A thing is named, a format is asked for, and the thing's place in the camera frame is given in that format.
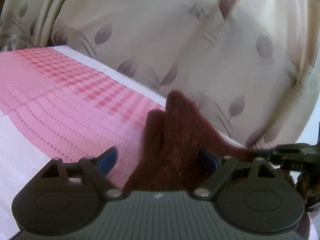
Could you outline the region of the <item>dark maroon knitted garment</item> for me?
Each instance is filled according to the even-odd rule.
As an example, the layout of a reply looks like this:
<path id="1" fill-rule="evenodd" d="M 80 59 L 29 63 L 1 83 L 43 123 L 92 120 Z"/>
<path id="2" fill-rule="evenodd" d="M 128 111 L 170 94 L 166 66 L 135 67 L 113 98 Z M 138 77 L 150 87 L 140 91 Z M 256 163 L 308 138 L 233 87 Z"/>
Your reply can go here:
<path id="1" fill-rule="evenodd" d="M 123 191 L 194 191 L 213 169 L 199 162 L 200 150 L 212 157 L 245 160 L 246 148 L 227 143 L 181 92 L 172 91 L 165 110 L 149 111 L 142 140 L 142 159 Z"/>

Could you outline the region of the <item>pink white checkered bedsheet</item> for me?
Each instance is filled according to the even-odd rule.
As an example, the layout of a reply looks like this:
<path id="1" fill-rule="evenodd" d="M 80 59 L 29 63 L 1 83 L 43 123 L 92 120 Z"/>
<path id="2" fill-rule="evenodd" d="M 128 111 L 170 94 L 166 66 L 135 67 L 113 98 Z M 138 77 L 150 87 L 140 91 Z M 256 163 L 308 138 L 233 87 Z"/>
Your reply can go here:
<path id="1" fill-rule="evenodd" d="M 108 175 L 123 187 L 139 162 L 148 112 L 166 99 L 67 46 L 1 53 L 1 239 L 18 233 L 16 194 L 50 159 L 118 149 Z"/>

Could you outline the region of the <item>beige leaf print curtain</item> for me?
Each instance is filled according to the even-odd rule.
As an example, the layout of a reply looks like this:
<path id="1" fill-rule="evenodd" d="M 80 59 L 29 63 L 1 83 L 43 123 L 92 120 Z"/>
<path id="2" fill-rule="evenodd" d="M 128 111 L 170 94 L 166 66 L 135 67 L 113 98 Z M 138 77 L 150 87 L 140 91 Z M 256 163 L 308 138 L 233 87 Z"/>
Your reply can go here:
<path id="1" fill-rule="evenodd" d="M 247 147 L 297 141 L 319 94 L 319 0 L 5 0 L 2 50 L 51 44 L 182 91 Z"/>

